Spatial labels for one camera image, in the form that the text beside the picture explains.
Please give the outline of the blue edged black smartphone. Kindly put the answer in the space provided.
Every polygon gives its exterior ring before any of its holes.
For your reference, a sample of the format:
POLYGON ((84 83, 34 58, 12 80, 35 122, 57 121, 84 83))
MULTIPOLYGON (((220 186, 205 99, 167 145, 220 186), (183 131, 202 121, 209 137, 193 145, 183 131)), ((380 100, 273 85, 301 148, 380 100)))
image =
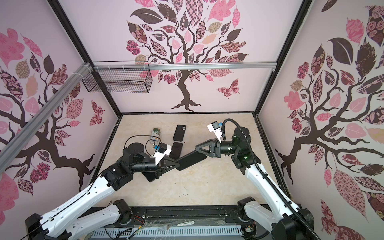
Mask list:
POLYGON ((173 160, 177 160, 181 156, 183 143, 174 142, 169 157, 173 160))

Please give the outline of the black phone case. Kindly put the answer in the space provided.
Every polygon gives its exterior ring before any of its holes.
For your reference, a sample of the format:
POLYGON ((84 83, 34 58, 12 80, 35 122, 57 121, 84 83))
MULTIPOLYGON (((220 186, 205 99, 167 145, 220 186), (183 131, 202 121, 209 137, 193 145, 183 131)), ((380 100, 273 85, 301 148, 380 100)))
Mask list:
POLYGON ((174 132, 173 141, 182 142, 186 132, 186 125, 177 125, 174 132))
POLYGON ((194 164, 197 164, 203 160, 205 160, 207 156, 205 154, 202 154, 197 151, 192 151, 191 153, 179 158, 176 160, 176 163, 179 164, 179 166, 176 168, 178 171, 185 170, 194 164))

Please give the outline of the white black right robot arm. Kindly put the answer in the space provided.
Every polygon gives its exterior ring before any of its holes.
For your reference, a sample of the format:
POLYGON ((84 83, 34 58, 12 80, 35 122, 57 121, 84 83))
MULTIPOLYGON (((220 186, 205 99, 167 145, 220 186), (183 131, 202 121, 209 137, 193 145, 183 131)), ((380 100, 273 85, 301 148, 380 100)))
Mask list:
POLYGON ((250 219, 262 226, 274 240, 313 240, 313 216, 307 209, 301 209, 271 179, 261 160, 251 147, 249 130, 236 127, 232 139, 226 141, 222 126, 208 125, 216 138, 196 145, 196 151, 211 158, 230 156, 237 169, 259 190, 268 207, 256 200, 240 202, 241 218, 250 219))

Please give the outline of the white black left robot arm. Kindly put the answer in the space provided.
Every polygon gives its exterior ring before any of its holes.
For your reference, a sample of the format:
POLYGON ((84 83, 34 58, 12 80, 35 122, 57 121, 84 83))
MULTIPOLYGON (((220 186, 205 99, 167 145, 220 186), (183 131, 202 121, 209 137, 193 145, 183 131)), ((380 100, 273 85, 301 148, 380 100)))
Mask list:
POLYGON ((178 168, 179 163, 169 157, 171 146, 161 143, 153 156, 145 153, 145 146, 132 143, 123 149, 116 163, 103 170, 88 187, 59 207, 25 220, 28 240, 77 240, 101 227, 113 223, 129 223, 133 212, 124 200, 84 216, 83 214, 104 198, 117 192, 133 180, 135 173, 149 173, 152 180, 178 168))

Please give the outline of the crushed green drink can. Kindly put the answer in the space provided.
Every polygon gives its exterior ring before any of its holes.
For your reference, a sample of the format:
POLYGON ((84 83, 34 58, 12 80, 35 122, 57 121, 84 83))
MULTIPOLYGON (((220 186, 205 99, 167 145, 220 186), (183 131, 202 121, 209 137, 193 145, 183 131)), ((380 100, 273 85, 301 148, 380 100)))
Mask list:
POLYGON ((153 128, 151 132, 151 139, 155 142, 156 145, 161 141, 160 136, 161 136, 160 129, 153 128))

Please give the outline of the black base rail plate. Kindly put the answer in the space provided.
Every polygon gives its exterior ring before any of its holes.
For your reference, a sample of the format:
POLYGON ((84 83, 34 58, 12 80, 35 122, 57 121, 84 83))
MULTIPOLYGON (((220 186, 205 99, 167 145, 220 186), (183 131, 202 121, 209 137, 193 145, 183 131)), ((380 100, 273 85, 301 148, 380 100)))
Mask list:
MULTIPOLYGON (((240 226, 242 237, 183 237, 171 240, 271 240, 262 226, 253 220, 241 218, 236 205, 216 206, 167 206, 132 207, 132 219, 125 225, 114 223, 101 228, 138 228, 155 227, 168 230, 171 227, 189 226, 240 226)), ((82 238, 91 240, 94 231, 82 238)))

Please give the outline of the aluminium rail back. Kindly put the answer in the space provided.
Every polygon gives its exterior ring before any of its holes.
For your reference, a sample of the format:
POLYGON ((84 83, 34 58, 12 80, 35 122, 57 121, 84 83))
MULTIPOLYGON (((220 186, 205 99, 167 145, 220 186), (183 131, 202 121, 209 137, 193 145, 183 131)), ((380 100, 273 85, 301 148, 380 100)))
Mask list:
POLYGON ((171 71, 171 70, 211 70, 211 69, 275 69, 276 62, 241 62, 241 63, 194 63, 194 64, 135 64, 127 62, 116 65, 107 62, 95 62, 93 69, 100 70, 148 70, 148 71, 171 71))

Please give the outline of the aluminium rail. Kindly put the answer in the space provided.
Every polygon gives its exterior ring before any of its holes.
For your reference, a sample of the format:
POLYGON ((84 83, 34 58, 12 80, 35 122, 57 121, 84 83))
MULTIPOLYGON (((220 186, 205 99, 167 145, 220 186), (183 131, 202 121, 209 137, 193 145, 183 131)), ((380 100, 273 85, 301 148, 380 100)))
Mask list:
POLYGON ((241 63, 194 63, 194 64, 135 64, 127 62, 116 65, 107 62, 95 62, 93 69, 100 70, 148 70, 148 71, 171 71, 171 70, 211 70, 211 69, 275 69, 276 62, 241 62, 241 63))
POLYGON ((73 88, 91 72, 89 63, 83 63, 63 84, 46 104, 32 117, 32 119, 21 129, 9 144, 1 151, 1 173, 12 163, 18 153, 25 147, 31 138, 38 132, 45 121, 53 114, 55 109, 62 103, 73 88))

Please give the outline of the aluminium rail left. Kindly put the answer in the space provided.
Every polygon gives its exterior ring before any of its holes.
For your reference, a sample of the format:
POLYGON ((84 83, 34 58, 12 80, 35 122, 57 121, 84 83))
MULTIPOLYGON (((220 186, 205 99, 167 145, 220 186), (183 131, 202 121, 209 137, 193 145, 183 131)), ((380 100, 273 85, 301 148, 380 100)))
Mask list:
POLYGON ((32 117, 32 119, 21 129, 9 144, 1 151, 1 173, 12 163, 18 153, 25 147, 31 138, 38 132, 45 121, 53 114, 55 109, 62 103, 73 88, 91 72, 89 63, 83 63, 63 84, 46 104, 32 117))

